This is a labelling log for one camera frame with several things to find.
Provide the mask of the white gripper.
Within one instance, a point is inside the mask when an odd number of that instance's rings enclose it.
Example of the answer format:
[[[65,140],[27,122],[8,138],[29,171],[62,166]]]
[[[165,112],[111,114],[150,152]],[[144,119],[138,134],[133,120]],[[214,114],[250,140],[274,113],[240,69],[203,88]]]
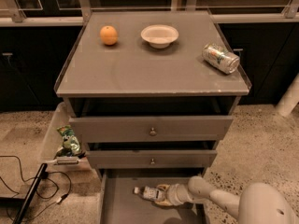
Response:
[[[188,191],[186,184],[160,184],[157,189],[167,191],[167,199],[162,201],[154,201],[160,206],[182,205],[184,203],[192,202],[192,195]]]

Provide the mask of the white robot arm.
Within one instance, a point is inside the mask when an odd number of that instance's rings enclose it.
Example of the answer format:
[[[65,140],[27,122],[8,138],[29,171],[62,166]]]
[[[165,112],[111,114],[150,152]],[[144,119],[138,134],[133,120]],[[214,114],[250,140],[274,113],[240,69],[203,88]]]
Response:
[[[235,218],[238,224],[299,224],[292,207],[272,186],[253,183],[240,196],[217,189],[201,176],[193,176],[187,184],[158,185],[159,205],[178,206],[208,199]]]

